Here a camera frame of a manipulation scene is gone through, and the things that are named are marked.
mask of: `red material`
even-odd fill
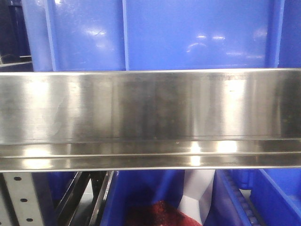
[[[132,208],[124,226],[201,226],[201,224],[165,201],[159,201],[152,206]]]

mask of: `round hole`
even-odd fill
[[[20,177],[14,177],[14,180],[20,181],[20,180],[22,180],[22,178],[20,178]]]

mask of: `blue bin wall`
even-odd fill
[[[52,71],[44,1],[22,0],[33,69]]]
[[[279,67],[301,67],[301,1],[286,0]]]
[[[266,67],[270,0],[126,0],[130,70]]]
[[[251,201],[267,226],[301,226],[301,169],[256,171]]]

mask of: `brushed metal surface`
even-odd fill
[[[300,98],[300,69],[0,73],[0,171],[297,166]]]

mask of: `dark blue bin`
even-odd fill
[[[250,198],[267,226],[301,226],[301,169],[256,171]]]
[[[240,189],[252,189],[255,173],[254,169],[230,169],[229,172]]]
[[[74,176],[74,172],[47,173],[49,188],[54,201],[59,201],[62,199]]]
[[[256,226],[256,218],[229,178],[223,170],[217,170],[212,206],[204,226]],[[183,194],[183,181],[184,170],[116,172],[101,226],[123,226],[125,215],[131,206],[147,206],[165,200],[177,207]]]
[[[19,56],[29,56],[30,50],[21,0],[7,0],[7,3],[18,43]]]

